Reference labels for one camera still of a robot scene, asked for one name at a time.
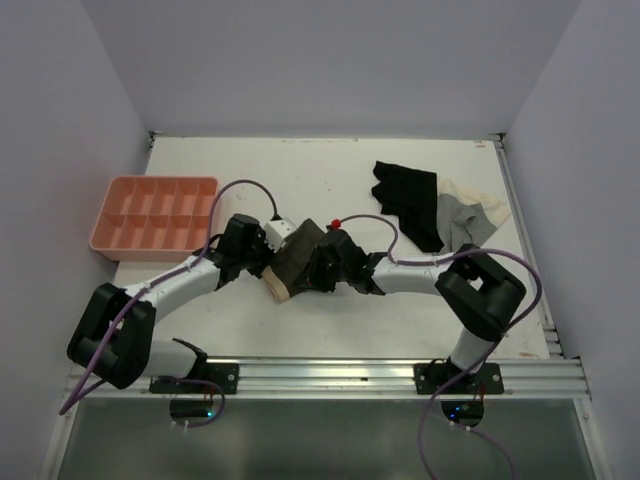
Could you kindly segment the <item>olive underwear beige waistband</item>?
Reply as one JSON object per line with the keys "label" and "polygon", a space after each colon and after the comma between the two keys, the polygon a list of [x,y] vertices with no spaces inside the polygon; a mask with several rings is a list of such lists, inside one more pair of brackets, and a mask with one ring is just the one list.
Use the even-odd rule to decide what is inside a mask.
{"label": "olive underwear beige waistband", "polygon": [[325,232],[310,218],[292,233],[262,271],[262,279],[278,303],[290,300],[308,289],[303,272]]}

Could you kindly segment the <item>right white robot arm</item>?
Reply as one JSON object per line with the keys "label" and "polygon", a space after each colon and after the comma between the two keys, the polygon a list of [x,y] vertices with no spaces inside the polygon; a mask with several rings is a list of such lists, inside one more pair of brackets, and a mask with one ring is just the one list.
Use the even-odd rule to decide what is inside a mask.
{"label": "right white robot arm", "polygon": [[527,292],[497,256],[531,268],[509,252],[473,244],[448,255],[394,259],[389,252],[367,253],[345,231],[334,230],[313,249],[295,285],[325,293],[346,283],[364,295],[441,297],[463,326],[447,359],[445,379],[451,389],[464,393],[480,382],[481,365],[507,333]]}

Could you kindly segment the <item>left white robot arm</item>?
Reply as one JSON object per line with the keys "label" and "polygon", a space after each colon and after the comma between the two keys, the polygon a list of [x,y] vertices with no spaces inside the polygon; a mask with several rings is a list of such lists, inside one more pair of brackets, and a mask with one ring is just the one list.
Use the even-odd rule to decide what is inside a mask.
{"label": "left white robot arm", "polygon": [[243,271],[260,276],[293,230],[283,220],[260,225],[235,214],[215,246],[194,251],[167,272],[127,287],[100,285],[71,337],[68,358],[118,389],[154,376],[172,377],[185,392],[201,390],[208,379],[204,352],[183,340],[156,340],[156,324]]}

